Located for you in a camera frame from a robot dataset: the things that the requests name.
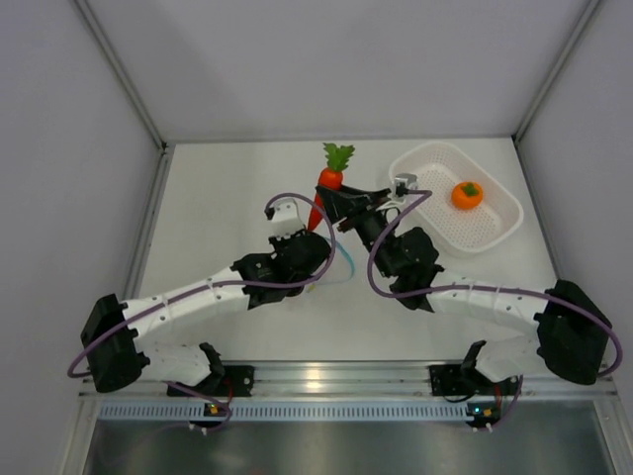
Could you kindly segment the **clear zip top bag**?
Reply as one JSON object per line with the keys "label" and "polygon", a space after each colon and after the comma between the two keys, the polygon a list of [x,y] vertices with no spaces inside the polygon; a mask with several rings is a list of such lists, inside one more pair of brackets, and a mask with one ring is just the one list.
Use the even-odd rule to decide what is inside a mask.
{"label": "clear zip top bag", "polygon": [[355,273],[356,265],[353,257],[344,245],[340,241],[337,241],[335,243],[335,256],[328,270],[319,281],[310,284],[306,292],[313,292],[317,287],[349,282],[355,276]]}

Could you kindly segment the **orange fake carrot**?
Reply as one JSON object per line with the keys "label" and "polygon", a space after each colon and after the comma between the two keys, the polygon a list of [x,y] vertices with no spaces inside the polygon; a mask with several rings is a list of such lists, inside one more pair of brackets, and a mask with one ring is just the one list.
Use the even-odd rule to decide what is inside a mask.
{"label": "orange fake carrot", "polygon": [[[347,169],[349,160],[355,153],[355,145],[324,142],[323,151],[326,165],[318,177],[317,186],[338,191],[343,184],[343,172]],[[318,192],[315,194],[314,202],[324,210],[324,204]],[[308,231],[314,231],[321,221],[322,214],[317,211],[317,208],[312,207],[308,219]]]}

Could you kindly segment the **orange fake persimmon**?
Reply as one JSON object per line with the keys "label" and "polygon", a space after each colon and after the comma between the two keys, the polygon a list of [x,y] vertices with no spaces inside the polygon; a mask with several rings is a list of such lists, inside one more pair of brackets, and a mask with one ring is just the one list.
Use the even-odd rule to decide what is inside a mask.
{"label": "orange fake persimmon", "polygon": [[457,184],[451,192],[452,205],[462,211],[470,211],[479,207],[484,201],[482,186],[473,181]]}

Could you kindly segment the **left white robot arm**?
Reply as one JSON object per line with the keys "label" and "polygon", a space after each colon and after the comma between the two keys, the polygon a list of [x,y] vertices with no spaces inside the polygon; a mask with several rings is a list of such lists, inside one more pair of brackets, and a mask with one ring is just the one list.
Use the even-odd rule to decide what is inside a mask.
{"label": "left white robot arm", "polygon": [[331,256],[330,243],[313,232],[269,242],[271,252],[249,253],[204,281],[144,299],[98,299],[80,334],[96,391],[169,381],[217,393],[225,377],[218,352],[206,341],[178,343],[175,336],[213,317],[299,295]]}

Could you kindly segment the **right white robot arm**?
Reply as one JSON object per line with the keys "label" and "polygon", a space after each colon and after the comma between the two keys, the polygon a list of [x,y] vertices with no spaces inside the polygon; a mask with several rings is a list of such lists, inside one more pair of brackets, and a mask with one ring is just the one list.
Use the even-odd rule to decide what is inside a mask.
{"label": "right white robot arm", "polygon": [[431,197],[405,185],[375,192],[318,186],[327,217],[355,232],[369,252],[366,274],[379,296],[413,311],[468,318],[505,328],[512,338],[474,342],[463,363],[463,384],[486,392],[511,376],[549,370],[592,385],[621,363],[622,349],[608,318],[575,283],[545,290],[484,283],[451,272],[420,227],[397,234],[400,221]]}

